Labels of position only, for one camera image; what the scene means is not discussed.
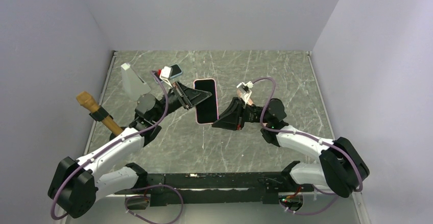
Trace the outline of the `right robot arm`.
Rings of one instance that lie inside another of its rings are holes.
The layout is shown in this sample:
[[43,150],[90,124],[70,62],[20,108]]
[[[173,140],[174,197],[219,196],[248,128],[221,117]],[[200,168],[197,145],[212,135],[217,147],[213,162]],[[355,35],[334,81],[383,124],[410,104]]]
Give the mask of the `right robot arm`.
[[361,184],[370,170],[347,138],[333,140],[314,136],[296,129],[285,122],[285,118],[284,105],[277,98],[272,98],[265,107],[258,107],[235,97],[212,127],[237,131],[247,122],[263,122],[260,132],[267,143],[315,159],[316,164],[293,161],[282,171],[282,186],[288,191],[309,184],[328,187],[340,197],[349,197],[362,189]]

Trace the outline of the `phone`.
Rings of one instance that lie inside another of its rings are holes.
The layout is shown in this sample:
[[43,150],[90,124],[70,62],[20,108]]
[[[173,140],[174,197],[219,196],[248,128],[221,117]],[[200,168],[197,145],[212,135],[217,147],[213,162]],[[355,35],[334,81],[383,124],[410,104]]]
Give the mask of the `phone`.
[[171,72],[171,75],[170,75],[170,79],[177,78],[177,77],[179,77],[179,76],[181,76],[183,74],[183,70],[179,66],[179,64],[173,64],[173,65],[170,66],[170,68],[172,69],[172,72]]

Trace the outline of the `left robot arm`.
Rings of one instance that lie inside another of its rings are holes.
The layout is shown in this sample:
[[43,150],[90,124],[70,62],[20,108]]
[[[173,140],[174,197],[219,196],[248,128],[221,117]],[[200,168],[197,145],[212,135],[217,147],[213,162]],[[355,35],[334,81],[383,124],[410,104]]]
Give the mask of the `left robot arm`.
[[148,185],[148,173],[136,163],[120,170],[110,169],[125,156],[145,147],[161,131],[159,123],[179,108],[191,109],[212,96],[211,92],[189,88],[176,81],[164,97],[147,93],[138,98],[135,119],[118,136],[99,149],[74,160],[66,157],[57,166],[48,196],[53,199],[51,215],[59,205],[67,215],[79,218],[95,202],[121,190],[141,193]]

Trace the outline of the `pink phone case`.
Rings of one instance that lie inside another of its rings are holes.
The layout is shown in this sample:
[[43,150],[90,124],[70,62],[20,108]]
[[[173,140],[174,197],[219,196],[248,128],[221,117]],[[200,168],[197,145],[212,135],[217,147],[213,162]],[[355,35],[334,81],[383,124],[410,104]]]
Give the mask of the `pink phone case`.
[[219,118],[218,96],[215,79],[196,79],[194,88],[208,91],[211,96],[196,106],[196,122],[200,125],[212,124]]

